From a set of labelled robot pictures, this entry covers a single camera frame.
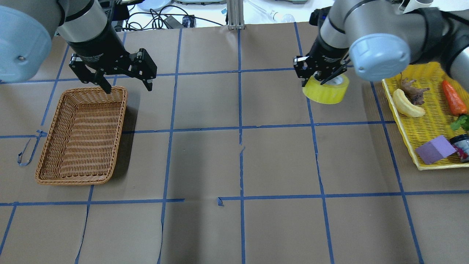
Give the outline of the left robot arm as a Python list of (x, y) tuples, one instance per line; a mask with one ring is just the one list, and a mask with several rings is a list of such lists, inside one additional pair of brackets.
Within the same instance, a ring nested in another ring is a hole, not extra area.
[(83, 83), (111, 92), (107, 75), (141, 80), (148, 91), (157, 65), (144, 48), (128, 52), (98, 0), (2, 0), (0, 7), (1, 81), (30, 80), (59, 34), (75, 52), (69, 67)]

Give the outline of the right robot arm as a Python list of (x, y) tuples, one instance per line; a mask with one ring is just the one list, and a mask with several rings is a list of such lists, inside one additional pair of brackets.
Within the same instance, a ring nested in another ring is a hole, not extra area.
[(451, 79), (468, 89), (468, 10), (422, 7), (399, 13), (390, 0), (337, 0), (314, 10), (319, 28), (310, 51), (294, 58), (302, 87), (320, 85), (346, 71), (352, 62), (363, 80), (393, 77), (409, 65), (438, 62)]

